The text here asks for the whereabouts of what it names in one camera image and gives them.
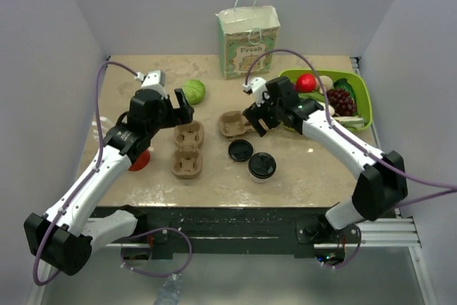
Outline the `green paper gift bag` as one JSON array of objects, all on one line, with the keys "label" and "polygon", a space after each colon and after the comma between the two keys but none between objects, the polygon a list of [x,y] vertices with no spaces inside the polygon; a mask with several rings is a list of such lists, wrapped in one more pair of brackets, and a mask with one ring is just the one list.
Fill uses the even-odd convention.
[{"label": "green paper gift bag", "polygon": [[216,14],[219,25],[219,65],[224,79],[243,78],[248,72],[266,74],[281,27],[274,6],[259,6],[253,0],[241,6],[240,0]]}]

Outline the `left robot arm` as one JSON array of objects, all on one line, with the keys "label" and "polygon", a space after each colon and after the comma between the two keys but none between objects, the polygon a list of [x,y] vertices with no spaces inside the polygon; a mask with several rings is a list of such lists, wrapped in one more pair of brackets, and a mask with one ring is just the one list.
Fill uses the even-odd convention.
[{"label": "left robot arm", "polygon": [[140,89],[129,110],[118,118],[100,142],[93,161],[76,183],[45,214],[30,214],[24,231],[31,253],[68,276],[78,273],[98,249],[119,239],[143,241],[147,216],[132,206],[122,206],[97,223],[89,218],[120,175],[148,150],[161,129],[189,124],[194,109],[182,89],[174,91],[179,103],[154,89]]}]

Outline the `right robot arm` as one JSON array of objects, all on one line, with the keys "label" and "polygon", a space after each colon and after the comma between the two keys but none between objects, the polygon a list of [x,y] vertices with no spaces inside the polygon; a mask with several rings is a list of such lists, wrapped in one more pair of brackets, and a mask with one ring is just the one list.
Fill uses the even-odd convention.
[{"label": "right robot arm", "polygon": [[370,146],[327,116],[322,104],[300,98],[287,77],[256,77],[243,85],[243,92],[254,97],[243,115],[260,136],[284,124],[323,145],[357,180],[351,198],[331,207],[318,225],[323,241],[335,242],[343,228],[363,219],[375,221],[406,198],[403,158]]}]

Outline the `white paper coffee cup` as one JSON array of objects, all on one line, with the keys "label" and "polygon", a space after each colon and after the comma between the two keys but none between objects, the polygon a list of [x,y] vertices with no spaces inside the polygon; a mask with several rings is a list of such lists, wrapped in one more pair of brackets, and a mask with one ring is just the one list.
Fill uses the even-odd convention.
[{"label": "white paper coffee cup", "polygon": [[255,175],[251,175],[251,180],[257,184],[265,184],[266,182],[270,181],[272,177],[266,177],[266,178],[259,178]]}]

